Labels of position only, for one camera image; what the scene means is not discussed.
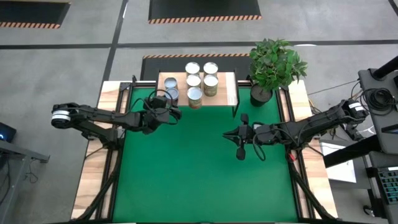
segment keyboard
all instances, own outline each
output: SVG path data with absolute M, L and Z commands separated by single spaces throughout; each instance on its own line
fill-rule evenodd
M 378 170 L 378 177 L 388 204 L 398 203 L 398 170 Z

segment can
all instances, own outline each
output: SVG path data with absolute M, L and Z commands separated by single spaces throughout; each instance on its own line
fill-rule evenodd
M 189 76 L 187 77 L 187 85 L 188 85 L 188 88 L 191 88 L 191 87 L 198 87 L 198 88 L 200 88 L 200 83 L 201 83 L 201 79 L 200 79 L 200 77 L 197 76 L 197 75 L 189 75 Z
M 215 96 L 217 94 L 218 78 L 214 75 L 207 75 L 203 79 L 203 88 L 206 96 Z
M 169 94 L 165 93 L 165 96 L 166 96 L 166 98 L 168 100 L 171 101 L 170 96 L 173 98 L 173 101 L 177 101 L 178 100 L 179 92 L 178 92 L 178 90 L 176 88 L 169 88 L 169 89 L 166 90 L 166 92 L 170 94 L 169 95 Z
M 200 66 L 196 62 L 190 62 L 185 66 L 185 71 L 187 76 L 189 75 L 197 75 L 199 76 Z
M 201 107 L 202 91 L 198 87 L 191 87 L 187 91 L 188 105 L 192 109 L 199 109 Z
M 164 87 L 167 89 L 169 88 L 175 88 L 178 89 L 177 86 L 177 79 L 173 78 L 173 77 L 168 77 L 164 80 Z
M 217 77 L 218 66 L 214 62 L 207 62 L 205 66 L 203 66 L 203 70 L 205 71 L 205 76 L 214 75 Z

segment black floor mat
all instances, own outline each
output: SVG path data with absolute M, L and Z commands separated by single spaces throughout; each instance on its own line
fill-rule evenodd
M 58 29 L 70 2 L 0 1 L 0 27 Z
M 219 72 L 236 72 L 238 80 L 249 75 L 251 58 L 249 54 L 186 54 L 186 55 L 147 55 L 142 59 L 141 80 L 157 80 L 161 72 L 184 72 L 185 65 L 196 62 L 200 71 L 207 62 L 214 62 Z
M 261 19 L 257 0 L 150 0 L 149 23 Z

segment green plant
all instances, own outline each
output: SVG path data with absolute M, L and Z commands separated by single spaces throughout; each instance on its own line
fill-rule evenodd
M 287 86 L 294 77 L 299 80 L 300 76 L 307 76 L 307 63 L 300 60 L 297 52 L 286 49 L 289 45 L 286 40 L 264 39 L 250 51 L 251 78 L 265 91 Z

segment hazard stripe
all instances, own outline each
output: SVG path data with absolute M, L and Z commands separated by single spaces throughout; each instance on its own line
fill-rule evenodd
M 174 57 L 248 57 L 248 53 L 243 54 L 183 54 L 183 55 L 145 55 L 146 58 L 174 58 Z
M 0 22 L 0 27 L 58 29 L 61 27 L 61 25 L 46 24 L 46 23 L 30 23 L 30 22 Z
M 241 20 L 259 20 L 262 16 L 204 16 L 204 17 L 187 17 L 187 18 L 163 18 L 150 19 L 149 24 L 168 24 L 178 22 L 213 22 L 213 21 L 241 21 Z

